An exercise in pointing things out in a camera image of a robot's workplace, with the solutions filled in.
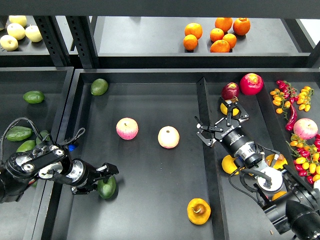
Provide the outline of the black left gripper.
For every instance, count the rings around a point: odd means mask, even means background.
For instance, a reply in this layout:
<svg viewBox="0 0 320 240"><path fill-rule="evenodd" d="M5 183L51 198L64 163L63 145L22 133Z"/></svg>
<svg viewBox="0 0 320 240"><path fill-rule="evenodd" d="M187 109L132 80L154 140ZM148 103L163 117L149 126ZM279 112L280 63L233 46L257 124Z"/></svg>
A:
<svg viewBox="0 0 320 240"><path fill-rule="evenodd" d="M95 179L109 179L118 175L116 165L105 162L101 167L95 168L89 163L76 159L72 165L72 187L73 195L87 195L98 189Z"/></svg>

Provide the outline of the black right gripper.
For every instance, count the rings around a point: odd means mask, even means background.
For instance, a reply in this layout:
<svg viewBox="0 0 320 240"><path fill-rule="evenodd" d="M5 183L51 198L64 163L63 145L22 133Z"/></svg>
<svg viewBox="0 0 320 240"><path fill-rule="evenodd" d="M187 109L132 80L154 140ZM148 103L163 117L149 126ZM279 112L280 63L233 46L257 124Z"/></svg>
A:
<svg viewBox="0 0 320 240"><path fill-rule="evenodd" d="M237 100L228 103L220 97L219 102L226 107L226 117L221 118L214 126L204 125L197 116L194 117L197 121L196 135L198 138L206 146L213 146L216 142L221 143L233 158L240 157L242 160L260 160L255 142L240 125L240 123L249 119L249 114ZM238 109L238 119L233 118L233 109ZM206 137L203 133L211 134L211 136Z"/></svg>

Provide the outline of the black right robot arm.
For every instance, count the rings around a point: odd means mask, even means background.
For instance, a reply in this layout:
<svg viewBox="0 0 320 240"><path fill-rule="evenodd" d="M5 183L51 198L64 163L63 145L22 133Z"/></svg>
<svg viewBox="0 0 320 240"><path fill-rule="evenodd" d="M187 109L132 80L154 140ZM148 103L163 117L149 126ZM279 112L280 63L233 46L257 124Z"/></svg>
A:
<svg viewBox="0 0 320 240"><path fill-rule="evenodd" d="M246 189L244 193L257 195L255 202L279 234L292 231L299 240L320 238L320 191L311 188L286 163L276 168L281 160L280 152L271 149L273 158L266 162L268 149L254 142L242 129L241 124L249 119L249 114L237 100L219 99L226 107L226 114L213 125L205 125L197 120L196 135L202 142L212 147L220 143L228 152L232 165L230 177L239 176Z"/></svg>

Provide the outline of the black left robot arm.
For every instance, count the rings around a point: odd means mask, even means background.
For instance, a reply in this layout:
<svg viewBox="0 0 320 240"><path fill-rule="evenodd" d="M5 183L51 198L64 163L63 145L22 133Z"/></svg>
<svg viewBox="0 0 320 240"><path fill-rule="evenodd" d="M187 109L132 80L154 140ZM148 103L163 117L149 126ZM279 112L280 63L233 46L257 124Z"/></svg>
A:
<svg viewBox="0 0 320 240"><path fill-rule="evenodd" d="M86 195L98 189L98 181L107 182L119 173L111 163L96 168L80 158L71 159L68 146L85 133L85 128L80 128L73 138L59 144L51 134L41 135L30 119L24 120L41 142L34 149L15 152L0 162L1 203L19 202L38 179L68 185L73 195Z"/></svg>

